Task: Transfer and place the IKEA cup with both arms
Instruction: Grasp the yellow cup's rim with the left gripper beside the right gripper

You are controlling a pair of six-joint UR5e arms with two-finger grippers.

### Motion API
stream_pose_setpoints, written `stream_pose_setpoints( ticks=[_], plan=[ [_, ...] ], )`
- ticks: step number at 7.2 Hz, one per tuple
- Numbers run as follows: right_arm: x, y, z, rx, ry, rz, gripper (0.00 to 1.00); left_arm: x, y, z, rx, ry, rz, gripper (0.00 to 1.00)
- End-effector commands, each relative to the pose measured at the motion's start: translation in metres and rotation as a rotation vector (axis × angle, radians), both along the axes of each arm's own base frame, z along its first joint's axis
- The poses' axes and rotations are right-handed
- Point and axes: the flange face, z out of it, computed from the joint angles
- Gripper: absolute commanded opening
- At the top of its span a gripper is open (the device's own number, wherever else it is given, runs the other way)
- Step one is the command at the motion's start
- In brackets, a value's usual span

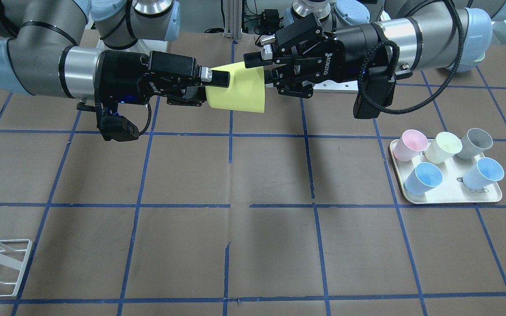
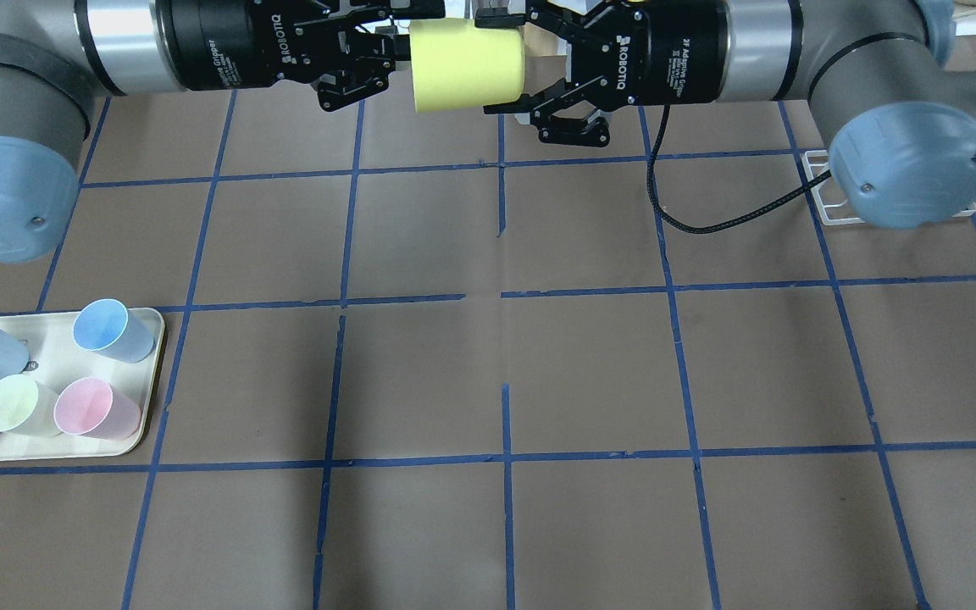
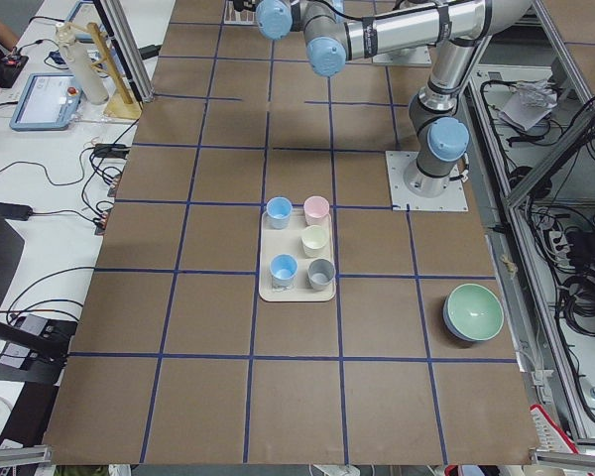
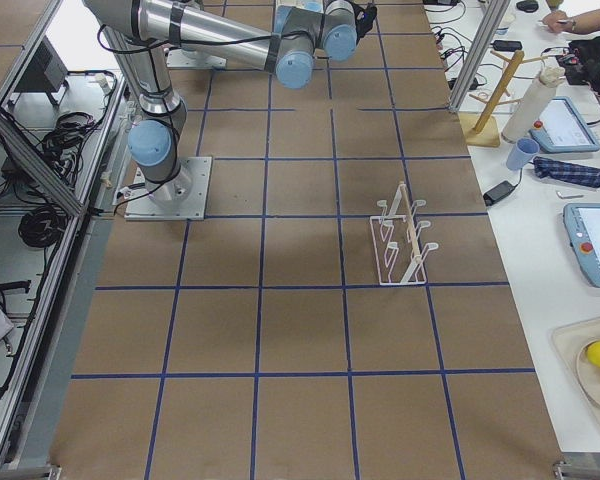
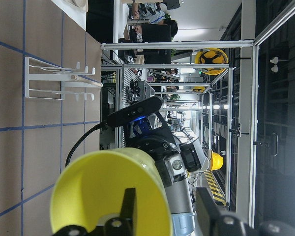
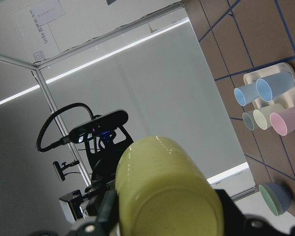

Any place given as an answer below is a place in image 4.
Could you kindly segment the person forearm black sleeve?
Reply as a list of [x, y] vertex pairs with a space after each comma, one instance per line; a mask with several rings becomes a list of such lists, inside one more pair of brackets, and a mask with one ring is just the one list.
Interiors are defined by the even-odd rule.
[[568, 31], [582, 35], [600, 31], [600, 8], [572, 17]]

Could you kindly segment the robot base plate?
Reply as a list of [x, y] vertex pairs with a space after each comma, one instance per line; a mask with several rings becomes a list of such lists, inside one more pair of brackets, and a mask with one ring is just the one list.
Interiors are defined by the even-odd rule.
[[129, 221], [203, 220], [210, 182], [211, 157], [179, 157], [179, 174], [165, 185], [146, 183], [139, 167], [134, 182], [142, 183], [132, 189], [125, 204], [124, 217]]

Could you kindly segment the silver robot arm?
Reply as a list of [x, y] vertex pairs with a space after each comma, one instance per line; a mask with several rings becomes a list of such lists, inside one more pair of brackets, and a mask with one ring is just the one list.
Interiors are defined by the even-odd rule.
[[300, 89], [312, 77], [316, 51], [335, 61], [349, 59], [377, 16], [372, 3], [281, 5], [268, 32], [209, 13], [198, 1], [88, 1], [85, 6], [101, 33], [121, 38], [120, 47], [111, 51], [146, 116], [131, 130], [128, 147], [149, 198], [163, 204], [186, 198], [193, 186], [177, 153], [186, 113], [172, 86], [164, 46], [237, 61]]

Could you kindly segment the person hand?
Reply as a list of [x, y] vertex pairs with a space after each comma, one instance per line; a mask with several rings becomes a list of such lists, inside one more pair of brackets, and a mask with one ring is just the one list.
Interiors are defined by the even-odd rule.
[[546, 15], [541, 24], [552, 33], [568, 32], [572, 29], [572, 18], [561, 10], [553, 11]]

